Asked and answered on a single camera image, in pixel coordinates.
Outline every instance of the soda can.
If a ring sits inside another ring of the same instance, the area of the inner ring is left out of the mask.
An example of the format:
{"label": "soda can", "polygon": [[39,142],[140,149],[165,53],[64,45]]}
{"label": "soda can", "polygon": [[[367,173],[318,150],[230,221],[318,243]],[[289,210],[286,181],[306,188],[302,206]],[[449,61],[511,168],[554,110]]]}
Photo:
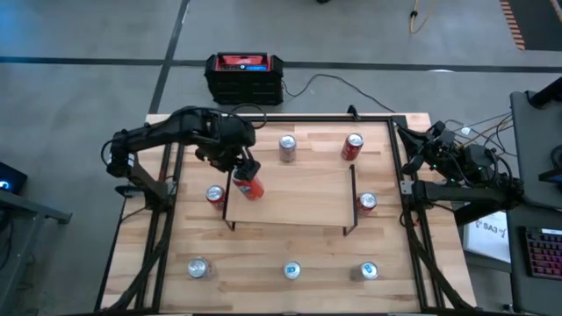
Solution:
{"label": "soda can", "polygon": [[212,185],[205,194],[207,201],[211,203],[217,211],[222,211],[225,206],[225,190],[220,185]]}
{"label": "soda can", "polygon": [[357,197],[357,212],[367,216],[377,206],[377,197],[370,192],[364,192]]}
{"label": "soda can", "polygon": [[257,178],[257,176],[254,176],[252,180],[248,181],[237,179],[234,176],[235,174],[236,169],[234,169],[234,172],[232,174],[232,182],[234,183],[234,185],[236,185],[236,187],[238,187],[244,197],[246,197],[250,201],[255,201],[263,196],[263,185],[260,179]]}
{"label": "soda can", "polygon": [[195,257],[187,264],[187,272],[195,279],[208,278],[211,275],[211,263],[204,257]]}
{"label": "soda can", "polygon": [[369,281],[378,277],[377,265],[373,262],[363,262],[351,270],[352,281]]}
{"label": "soda can", "polygon": [[346,161],[355,160],[363,147],[363,136],[358,133],[350,134],[343,143],[342,158]]}
{"label": "soda can", "polygon": [[300,264],[295,261],[288,262],[283,267],[283,273],[285,273],[285,277],[289,280],[296,280],[300,276]]}
{"label": "soda can", "polygon": [[297,140],[292,135],[285,135],[279,140],[279,159],[281,162],[297,159]]}

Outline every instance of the black clamp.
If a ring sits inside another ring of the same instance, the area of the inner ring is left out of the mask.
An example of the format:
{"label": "black clamp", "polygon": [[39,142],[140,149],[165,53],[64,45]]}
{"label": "black clamp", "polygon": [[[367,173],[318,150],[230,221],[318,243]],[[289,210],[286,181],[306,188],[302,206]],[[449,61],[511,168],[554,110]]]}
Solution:
{"label": "black clamp", "polygon": [[361,120],[361,116],[359,116],[359,113],[357,112],[357,109],[355,108],[355,105],[350,105],[347,111],[348,114],[351,114],[351,116],[353,116],[353,120],[355,121],[360,121]]}

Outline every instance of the red soda can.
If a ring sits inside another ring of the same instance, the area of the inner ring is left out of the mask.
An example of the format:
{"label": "red soda can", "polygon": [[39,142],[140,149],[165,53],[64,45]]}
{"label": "red soda can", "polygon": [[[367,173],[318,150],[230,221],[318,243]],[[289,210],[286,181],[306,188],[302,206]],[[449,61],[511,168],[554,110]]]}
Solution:
{"label": "red soda can", "polygon": [[377,206],[377,197],[370,192],[359,194],[357,197],[357,212],[363,216],[369,213]]}
{"label": "red soda can", "polygon": [[363,136],[358,133],[350,134],[343,143],[342,158],[346,161],[352,161],[359,156],[361,147],[363,147]]}
{"label": "red soda can", "polygon": [[250,201],[257,200],[263,196],[264,190],[260,179],[254,176],[252,180],[241,180],[237,179],[234,175],[235,170],[232,174],[232,182],[240,189],[240,192]]}
{"label": "red soda can", "polygon": [[211,203],[217,211],[222,211],[225,206],[225,190],[219,185],[212,185],[205,194],[207,201]]}

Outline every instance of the red battery box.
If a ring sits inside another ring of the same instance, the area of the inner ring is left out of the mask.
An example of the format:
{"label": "red battery box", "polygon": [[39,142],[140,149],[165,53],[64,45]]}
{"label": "red battery box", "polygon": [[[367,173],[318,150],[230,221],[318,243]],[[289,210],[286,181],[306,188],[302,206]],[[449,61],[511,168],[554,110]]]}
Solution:
{"label": "red battery box", "polygon": [[205,78],[214,102],[222,105],[283,102],[283,61],[266,53],[218,53],[206,61]]}

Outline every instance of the keyboard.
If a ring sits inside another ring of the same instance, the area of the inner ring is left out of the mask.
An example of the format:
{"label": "keyboard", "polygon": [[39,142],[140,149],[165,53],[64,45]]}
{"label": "keyboard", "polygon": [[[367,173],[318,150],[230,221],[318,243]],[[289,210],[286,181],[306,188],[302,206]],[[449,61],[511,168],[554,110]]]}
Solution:
{"label": "keyboard", "polygon": [[562,280],[562,231],[524,229],[529,276]]}

